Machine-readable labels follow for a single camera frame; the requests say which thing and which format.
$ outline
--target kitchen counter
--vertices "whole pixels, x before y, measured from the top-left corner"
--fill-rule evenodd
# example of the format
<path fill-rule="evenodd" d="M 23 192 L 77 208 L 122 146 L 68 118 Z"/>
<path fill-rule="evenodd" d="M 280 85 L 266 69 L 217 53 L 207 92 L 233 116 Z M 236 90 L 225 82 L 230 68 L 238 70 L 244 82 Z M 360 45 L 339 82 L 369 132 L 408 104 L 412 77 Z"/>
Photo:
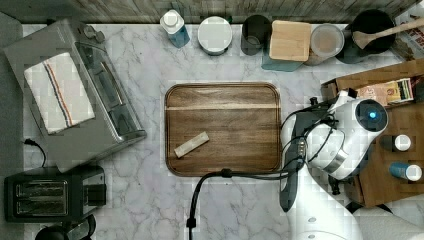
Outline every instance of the kitchen counter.
<path fill-rule="evenodd" d="M 24 35 L 41 28 L 24 26 Z M 208 56 L 197 41 L 197 25 L 187 26 L 190 42 L 175 48 L 160 25 L 94 25 L 106 36 L 117 74 L 147 131 L 147 138 L 100 161 L 107 174 L 108 203 L 96 213 L 95 239 L 188 239 L 185 228 L 192 193 L 199 178 L 173 175 L 165 163 L 164 96 L 180 83 L 268 82 L 281 98 L 282 119 L 321 98 L 320 84 L 335 77 L 391 65 L 390 52 L 346 65 L 330 59 L 301 66 L 292 73 L 261 69 L 261 53 L 240 50 L 241 26 L 232 25 L 233 42 L 221 56 Z M 24 135 L 42 142 L 28 109 Z M 41 154 L 25 147 L 26 170 L 39 167 Z M 279 205 L 279 183 L 210 179 L 202 187 L 195 239 L 288 239 L 289 225 Z M 27 224 L 34 239 L 44 224 Z"/>

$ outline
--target wooden tray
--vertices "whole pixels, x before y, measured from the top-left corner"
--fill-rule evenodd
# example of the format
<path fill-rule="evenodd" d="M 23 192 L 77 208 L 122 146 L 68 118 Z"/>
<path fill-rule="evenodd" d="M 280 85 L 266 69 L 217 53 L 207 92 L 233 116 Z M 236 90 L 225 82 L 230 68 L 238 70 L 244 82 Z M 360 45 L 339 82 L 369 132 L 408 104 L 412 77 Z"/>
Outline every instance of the wooden tray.
<path fill-rule="evenodd" d="M 166 163 L 179 176 L 222 168 L 280 166 L 280 97 L 267 83 L 183 84 L 165 97 Z M 174 149 L 205 131 L 209 141 L 181 158 Z"/>

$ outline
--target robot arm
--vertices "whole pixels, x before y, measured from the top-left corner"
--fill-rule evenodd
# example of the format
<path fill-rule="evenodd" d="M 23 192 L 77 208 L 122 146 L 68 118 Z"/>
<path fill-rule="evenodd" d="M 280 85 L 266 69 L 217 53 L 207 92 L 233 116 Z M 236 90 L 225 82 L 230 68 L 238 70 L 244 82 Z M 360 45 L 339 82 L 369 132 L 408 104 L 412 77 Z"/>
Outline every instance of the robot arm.
<path fill-rule="evenodd" d="M 336 179 L 357 174 L 371 142 L 387 126 L 387 113 L 375 101 L 342 92 L 328 114 L 333 125 L 312 112 L 297 113 L 285 122 L 281 136 L 288 148 L 283 159 L 297 172 L 287 179 L 280 204 L 289 218 L 291 239 L 362 240 L 356 219 L 316 183 L 308 166 Z"/>

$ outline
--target toaster oven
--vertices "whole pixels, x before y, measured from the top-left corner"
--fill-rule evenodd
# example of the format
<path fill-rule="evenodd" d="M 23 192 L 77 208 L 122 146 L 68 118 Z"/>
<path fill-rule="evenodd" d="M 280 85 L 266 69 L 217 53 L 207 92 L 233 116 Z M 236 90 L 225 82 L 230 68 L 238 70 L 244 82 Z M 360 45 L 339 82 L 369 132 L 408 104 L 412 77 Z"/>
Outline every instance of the toaster oven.
<path fill-rule="evenodd" d="M 45 138 L 48 160 L 54 161 L 61 172 L 104 158 L 146 136 L 106 52 L 104 41 L 103 33 L 92 26 L 64 19 L 4 49 Z M 94 117 L 50 133 L 24 72 L 64 53 L 69 54 L 78 70 Z"/>

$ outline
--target striped towel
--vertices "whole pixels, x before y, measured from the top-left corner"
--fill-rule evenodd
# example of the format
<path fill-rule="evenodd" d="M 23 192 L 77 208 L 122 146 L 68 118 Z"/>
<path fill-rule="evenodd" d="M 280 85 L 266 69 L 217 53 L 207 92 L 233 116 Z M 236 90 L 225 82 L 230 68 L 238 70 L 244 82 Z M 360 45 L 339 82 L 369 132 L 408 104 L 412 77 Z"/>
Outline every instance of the striped towel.
<path fill-rule="evenodd" d="M 90 100 L 69 53 L 28 68 L 24 75 L 49 134 L 94 117 Z"/>

